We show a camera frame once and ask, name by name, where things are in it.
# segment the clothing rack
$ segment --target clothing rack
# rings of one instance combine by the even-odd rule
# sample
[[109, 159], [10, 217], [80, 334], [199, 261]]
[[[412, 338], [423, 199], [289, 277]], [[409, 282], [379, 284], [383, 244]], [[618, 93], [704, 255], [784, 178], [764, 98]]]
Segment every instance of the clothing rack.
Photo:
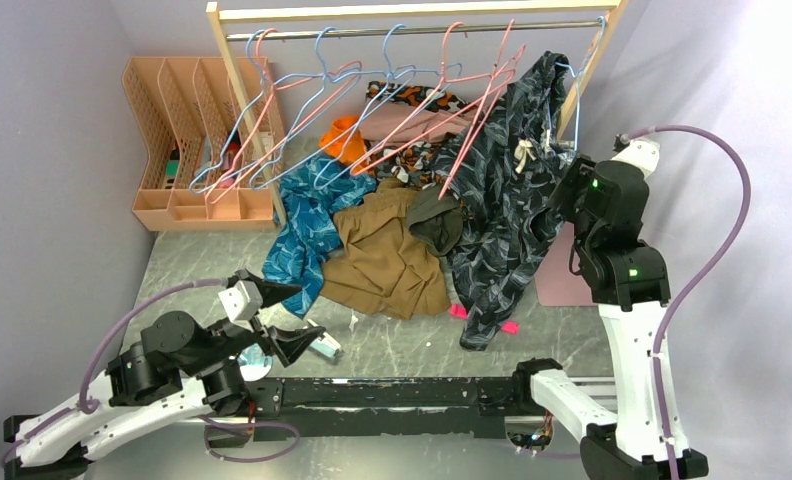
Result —
[[[605, 31], [602, 36], [601, 45], [598, 51], [592, 56], [585, 66], [584, 74], [581, 79], [573, 84], [567, 94], [564, 105], [561, 108], [561, 116], [558, 123], [557, 135], [560, 137], [570, 122], [575, 112], [576, 98], [584, 93], [594, 70], [599, 65], [602, 54], [605, 52], [608, 42], [613, 36], [614, 30], [619, 23], [620, 17], [628, 5], [629, 0], [522, 0], [522, 1], [485, 1], [485, 2], [462, 2], [462, 3], [424, 3], [407, 5], [359, 5], [346, 7], [299, 7], [299, 8], [269, 8], [269, 9], [237, 9], [220, 10], [217, 2], [209, 2], [207, 5], [208, 20], [214, 34], [220, 55], [223, 58], [225, 67], [228, 69], [231, 86], [239, 105], [248, 105], [250, 99], [246, 93], [243, 77], [237, 58], [231, 53], [229, 42], [247, 40], [250, 35], [228, 35], [225, 31], [226, 25], [231, 24], [260, 24], [263, 26], [267, 22], [301, 22], [331, 19], [359, 19], [359, 18], [389, 18], [389, 17], [420, 17], [420, 16], [454, 16], [454, 15], [477, 15], [477, 14], [523, 14], [523, 13], [570, 13], [570, 12], [598, 12], [605, 17]], [[517, 25], [514, 24], [513, 30], [537, 30], [549, 28], [581, 28], [600, 25], [597, 21], [585, 22], [545, 22]], [[417, 35], [429, 33], [443, 33], [443, 27], [419, 27], [405, 28], [397, 30], [394, 34]], [[465, 25], [458, 27], [454, 32], [487, 32], [504, 30], [507, 25]], [[359, 29], [359, 30], [336, 30], [329, 32], [325, 36], [332, 37], [354, 37], [354, 36], [375, 36], [385, 35], [388, 30], [383, 29]], [[267, 39], [303, 39], [315, 38], [319, 32], [284, 32], [271, 34]], [[597, 43], [598, 33], [594, 36], [591, 46], [593, 49]], [[254, 112], [248, 110], [243, 117], [243, 121], [251, 130], [254, 128], [256, 120]], [[257, 136], [254, 139], [255, 151], [258, 155], [263, 155], [265, 149]], [[264, 169], [264, 176], [267, 180], [272, 179], [272, 172]], [[284, 204], [281, 201], [281, 194], [277, 183], [271, 183], [268, 187], [272, 196], [273, 206], [282, 224], [287, 222], [287, 214]]]

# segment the orange cloth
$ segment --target orange cloth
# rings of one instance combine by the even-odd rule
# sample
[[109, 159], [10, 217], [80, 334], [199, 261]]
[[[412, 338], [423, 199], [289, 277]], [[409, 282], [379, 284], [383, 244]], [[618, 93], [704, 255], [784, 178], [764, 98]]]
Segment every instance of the orange cloth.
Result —
[[[325, 147], [341, 133], [350, 130], [356, 123], [358, 123], [360, 119], [361, 117], [358, 115], [338, 118], [334, 121], [334, 123], [331, 124], [331, 129], [325, 132], [325, 135], [319, 139], [319, 146]], [[337, 158], [337, 156], [340, 155], [340, 151], [343, 150], [343, 145], [346, 145], [346, 150], [343, 152], [342, 157]], [[361, 138], [361, 133], [359, 131], [355, 131], [355, 133], [351, 135], [351, 138], [349, 138], [349, 135], [344, 135], [342, 138], [325, 148], [325, 153], [337, 158], [337, 160], [344, 165], [350, 165], [367, 153], [367, 149], [364, 145], [364, 139]], [[358, 173], [358, 171], [360, 171], [365, 166], [365, 164], [358, 165], [357, 167], [353, 168], [352, 174]]]

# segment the pink garment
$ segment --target pink garment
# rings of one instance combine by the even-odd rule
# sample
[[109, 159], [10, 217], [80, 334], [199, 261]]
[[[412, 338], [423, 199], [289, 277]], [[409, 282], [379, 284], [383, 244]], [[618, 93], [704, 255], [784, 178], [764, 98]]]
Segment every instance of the pink garment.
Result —
[[[376, 108], [378, 103], [373, 104], [370, 109]], [[398, 127], [416, 107], [386, 102], [384, 105], [365, 118], [359, 127], [361, 137], [365, 140], [379, 141], [386, 138], [394, 128]], [[429, 133], [421, 140], [435, 143], [443, 141], [447, 133], [459, 134], [461, 130], [468, 127], [473, 118], [474, 112], [466, 112], [462, 116], [453, 118], [446, 125]], [[390, 145], [403, 144], [414, 140], [423, 135], [432, 127], [451, 117], [449, 112], [429, 112], [423, 110], [411, 119], [400, 131], [390, 138]]]

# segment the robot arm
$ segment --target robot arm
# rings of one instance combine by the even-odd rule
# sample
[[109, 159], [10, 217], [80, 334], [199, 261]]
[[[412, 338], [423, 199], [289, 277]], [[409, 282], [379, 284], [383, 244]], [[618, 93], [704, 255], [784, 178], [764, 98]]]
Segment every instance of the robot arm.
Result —
[[291, 332], [261, 324], [259, 309], [298, 287], [265, 282], [245, 270], [227, 286], [219, 295], [228, 318], [203, 328], [173, 311], [144, 329], [141, 340], [90, 383], [89, 396], [99, 400], [92, 413], [75, 407], [76, 394], [46, 414], [8, 418], [5, 441], [16, 447], [5, 478], [74, 478], [90, 462], [176, 421], [233, 415], [248, 398], [237, 363], [244, 348], [257, 344], [287, 366], [325, 333], [316, 326]]
[[666, 339], [660, 354], [672, 437], [657, 408], [651, 349], [670, 298], [661, 254], [638, 239], [649, 196], [644, 182], [658, 162], [658, 145], [635, 140], [613, 159], [576, 159], [551, 202], [575, 225], [579, 270], [599, 304], [611, 348], [618, 413], [599, 406], [551, 362], [532, 365], [532, 400], [552, 412], [580, 442], [594, 479], [669, 477], [666, 444], [680, 452], [682, 478], [708, 474], [707, 459], [690, 449], [679, 421]]

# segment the purple tube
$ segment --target purple tube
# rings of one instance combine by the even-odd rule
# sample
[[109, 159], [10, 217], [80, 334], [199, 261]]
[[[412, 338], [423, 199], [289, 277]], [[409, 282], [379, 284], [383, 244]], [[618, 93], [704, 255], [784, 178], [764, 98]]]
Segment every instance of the purple tube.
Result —
[[283, 428], [285, 430], [289, 430], [293, 434], [293, 444], [289, 447], [285, 448], [284, 450], [273, 453], [272, 455], [266, 455], [263, 457], [257, 458], [238, 458], [238, 457], [228, 457], [225, 455], [221, 455], [215, 452], [210, 447], [210, 442], [208, 441], [208, 429], [205, 428], [205, 449], [207, 450], [208, 454], [210, 454], [214, 458], [218, 458], [220, 460], [226, 462], [233, 462], [233, 463], [260, 463], [260, 462], [267, 462], [269, 460], [274, 460], [278, 457], [287, 455], [288, 453], [292, 452], [298, 445], [299, 441], [301, 440], [302, 436], [299, 433], [299, 430], [296, 429], [293, 425], [289, 423], [283, 422], [258, 422], [257, 424], [254, 423], [222, 423], [217, 422], [216, 420], [208, 417], [207, 415], [199, 415], [198, 417], [200, 420], [204, 421], [208, 425], [211, 425], [216, 428], [220, 428], [222, 430], [231, 430], [231, 429], [244, 429], [244, 428]]
[[[676, 310], [678, 310], [679, 305], [687, 298], [688, 294], [690, 294], [691, 290], [693, 290], [696, 285], [714, 268], [714, 265], [723, 258], [723, 255], [726, 254], [726, 251], [729, 247], [732, 246], [734, 243], [735, 238], [738, 236], [741, 228], [743, 227], [744, 221], [746, 221], [747, 213], [749, 212], [749, 201], [750, 197], [752, 196], [752, 186], [750, 185], [749, 181], [749, 172], [746, 170], [746, 165], [744, 165], [743, 160], [741, 160], [740, 155], [722, 138], [714, 135], [713, 133], [703, 130], [697, 127], [691, 127], [688, 125], [657, 125], [652, 126], [649, 128], [642, 128], [640, 130], [635, 130], [632, 133], [628, 134], [629, 140], [633, 140], [638, 137], [642, 137], [644, 135], [648, 135], [650, 133], [655, 132], [687, 132], [692, 133], [694, 135], [698, 135], [700, 137], [706, 138], [715, 144], [718, 147], [722, 148], [724, 152], [732, 159], [735, 163], [735, 167], [738, 169], [738, 173], [741, 177], [741, 183], [743, 184], [743, 199], [741, 200], [741, 207], [740, 211], [738, 212], [738, 218], [735, 220], [734, 226], [732, 226], [732, 230], [729, 232], [729, 235], [723, 241], [723, 244], [720, 245], [720, 248], [717, 249], [717, 252], [714, 253], [714, 256], [711, 257], [710, 260], [702, 267], [702, 270], [699, 271], [694, 277], [688, 282], [687, 285], [676, 295], [676, 298], [670, 303], [670, 306], [667, 308], [666, 313], [664, 314], [664, 318], [661, 320], [661, 324], [658, 325], [658, 331], [655, 334], [655, 343], [652, 346], [652, 360], [653, 360], [653, 374], [655, 375], [655, 394], [658, 399], [658, 411], [661, 414], [661, 428], [664, 430], [664, 437], [670, 438], [673, 436], [673, 431], [670, 428], [670, 413], [667, 411], [667, 395], [664, 392], [664, 377], [663, 372], [661, 369], [661, 359], [658, 358], [655, 354], [661, 352], [661, 344], [664, 341], [664, 335], [667, 332], [667, 327], [670, 325], [670, 321], [673, 319], [673, 315], [675, 315]], [[673, 445], [667, 444], [667, 458], [670, 463], [670, 477], [673, 480], [679, 479], [679, 468], [678, 464], [676, 463], [676, 450]]]
[[87, 398], [87, 390], [90, 388], [90, 382], [93, 380], [93, 372], [96, 371], [96, 367], [99, 365], [99, 361], [102, 359], [102, 355], [104, 355], [104, 351], [107, 347], [113, 342], [113, 339], [121, 332], [125, 327], [128, 326], [128, 323], [136, 317], [140, 312], [145, 310], [149, 307], [149, 305], [157, 302], [161, 298], [167, 297], [172, 295], [173, 293], [180, 292], [182, 290], [187, 290], [189, 288], [200, 288], [200, 287], [219, 287], [225, 284], [225, 280], [221, 278], [211, 278], [205, 280], [196, 280], [195, 282], [183, 283], [181, 285], [169, 288], [164, 290], [160, 293], [153, 295], [151, 298], [146, 300], [145, 302], [141, 303], [134, 307], [133, 310], [128, 312], [121, 320], [116, 322], [116, 325], [107, 332], [102, 342], [96, 348], [95, 353], [93, 353], [93, 358], [90, 360], [90, 365], [87, 367], [87, 371], [84, 372], [84, 378], [81, 380], [81, 390], [78, 391], [78, 408], [87, 415], [96, 411], [99, 407], [99, 401], [94, 398]]
[[7, 462], [10, 461], [9, 460], [10, 457], [14, 453], [16, 453], [16, 449], [19, 448], [20, 445], [22, 445], [23, 443], [27, 442], [28, 440], [31, 439], [31, 437], [33, 437], [34, 435], [42, 432], [43, 429], [48, 428], [49, 425], [51, 425], [52, 423], [60, 420], [61, 417], [63, 417], [64, 415], [66, 415], [69, 412], [72, 412], [74, 410], [75, 409], [72, 408], [72, 407], [64, 407], [64, 408], [58, 410], [54, 415], [52, 415], [51, 417], [43, 420], [42, 422], [40, 422], [39, 425], [37, 425], [36, 427], [34, 427], [30, 431], [28, 431], [28, 433], [26, 433], [24, 437], [22, 437], [21, 439], [13, 442], [13, 444], [10, 446], [10, 448], [8, 448], [7, 451], [4, 452], [4, 455], [1, 456], [1, 459], [0, 459], [1, 468], [4, 468], [4, 466], [7, 464]]

